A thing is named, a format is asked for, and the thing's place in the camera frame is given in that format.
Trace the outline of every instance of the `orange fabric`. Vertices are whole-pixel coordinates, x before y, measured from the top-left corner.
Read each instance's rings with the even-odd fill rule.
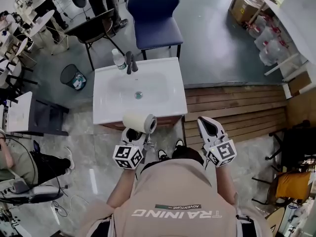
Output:
[[[305,199],[311,173],[287,173],[279,177],[276,197]]]

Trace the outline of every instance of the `green shirt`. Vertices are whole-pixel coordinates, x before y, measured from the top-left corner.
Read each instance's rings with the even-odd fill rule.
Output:
[[[32,156],[27,152],[10,153],[14,161],[14,166],[11,170],[18,176],[22,177],[28,185],[36,185],[38,183],[38,169]],[[2,151],[0,151],[0,181],[9,179],[14,179],[14,175],[8,170],[5,155]]]

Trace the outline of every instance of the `bottle label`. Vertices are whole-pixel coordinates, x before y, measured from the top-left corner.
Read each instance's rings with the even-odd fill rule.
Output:
[[[125,69],[126,68],[126,63],[124,62],[122,65],[119,65],[118,66],[118,69],[119,70],[123,70],[123,69]]]

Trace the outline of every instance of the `paper towel roll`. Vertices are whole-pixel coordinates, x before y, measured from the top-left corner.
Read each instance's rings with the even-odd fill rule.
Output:
[[[123,124],[135,131],[150,134],[157,126],[157,119],[152,114],[127,113],[123,116]]]

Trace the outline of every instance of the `sink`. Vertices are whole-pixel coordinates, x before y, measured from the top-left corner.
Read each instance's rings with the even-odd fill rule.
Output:
[[[178,58],[139,61],[137,66],[131,75],[115,65],[95,70],[94,124],[122,121],[129,111],[156,117],[188,112]]]

